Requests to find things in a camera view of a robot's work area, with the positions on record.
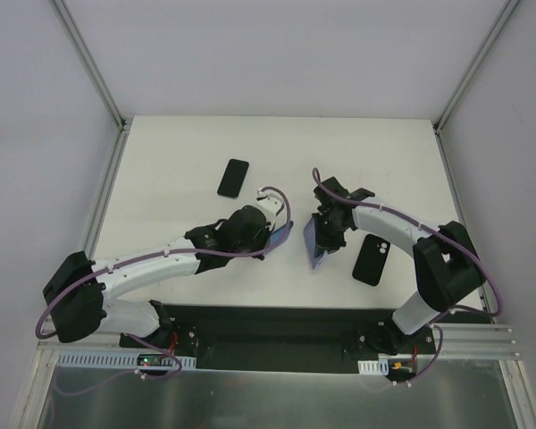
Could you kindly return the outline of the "black smartphone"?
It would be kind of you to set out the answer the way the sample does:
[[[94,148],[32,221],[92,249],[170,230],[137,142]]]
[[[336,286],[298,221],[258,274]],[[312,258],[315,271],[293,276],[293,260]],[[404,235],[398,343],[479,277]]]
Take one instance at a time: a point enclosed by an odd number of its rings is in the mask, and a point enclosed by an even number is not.
[[[247,177],[248,168],[248,161],[230,159],[218,186],[217,195],[224,198],[237,198]]]
[[[291,220],[289,223],[284,223],[281,227],[276,228],[272,233],[270,238],[266,243],[264,248],[264,255],[267,256],[269,253],[274,251],[280,244],[285,242],[289,236],[289,230],[294,227],[294,221]]]

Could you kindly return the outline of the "lilac phone case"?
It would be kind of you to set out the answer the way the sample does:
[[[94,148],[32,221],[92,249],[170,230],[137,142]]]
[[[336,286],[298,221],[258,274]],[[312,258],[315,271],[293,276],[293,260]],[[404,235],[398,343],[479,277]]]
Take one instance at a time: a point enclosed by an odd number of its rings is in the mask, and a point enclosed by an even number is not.
[[[317,215],[311,214],[303,229],[303,238],[308,261],[313,270],[316,270],[328,256],[325,249],[321,249],[316,240]]]

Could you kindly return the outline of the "black phone case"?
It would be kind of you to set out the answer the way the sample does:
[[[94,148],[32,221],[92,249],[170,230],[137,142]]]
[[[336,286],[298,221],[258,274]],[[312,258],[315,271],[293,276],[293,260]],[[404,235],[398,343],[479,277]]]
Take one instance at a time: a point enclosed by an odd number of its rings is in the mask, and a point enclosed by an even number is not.
[[[352,270],[352,277],[368,286],[378,286],[389,250],[390,243],[388,241],[368,233],[357,256]]]

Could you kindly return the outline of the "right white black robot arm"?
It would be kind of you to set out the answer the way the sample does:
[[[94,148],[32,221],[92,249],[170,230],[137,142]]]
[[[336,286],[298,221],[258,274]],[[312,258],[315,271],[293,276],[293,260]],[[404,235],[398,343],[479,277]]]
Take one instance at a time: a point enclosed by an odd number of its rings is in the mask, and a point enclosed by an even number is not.
[[[415,293],[383,324],[365,334],[370,349],[396,355],[416,341],[416,334],[488,279],[466,228],[456,221],[431,226],[385,205],[368,189],[353,192],[335,177],[312,172],[319,202],[304,229],[310,264],[317,268],[344,248],[348,230],[365,231],[408,254],[415,267]]]

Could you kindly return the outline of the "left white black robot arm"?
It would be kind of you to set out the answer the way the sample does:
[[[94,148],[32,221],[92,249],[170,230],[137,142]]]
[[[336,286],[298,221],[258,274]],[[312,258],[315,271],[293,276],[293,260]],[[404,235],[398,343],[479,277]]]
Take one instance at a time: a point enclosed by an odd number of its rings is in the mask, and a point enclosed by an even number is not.
[[[227,219],[199,226],[146,254],[90,260],[82,251],[65,258],[43,289],[46,310],[36,336],[44,340],[50,318],[61,343],[95,332],[116,332],[124,341],[141,339],[153,348],[172,345],[174,328],[164,305],[150,299],[130,302],[122,295],[163,280],[223,268],[232,259],[264,259],[283,203],[265,198]]]

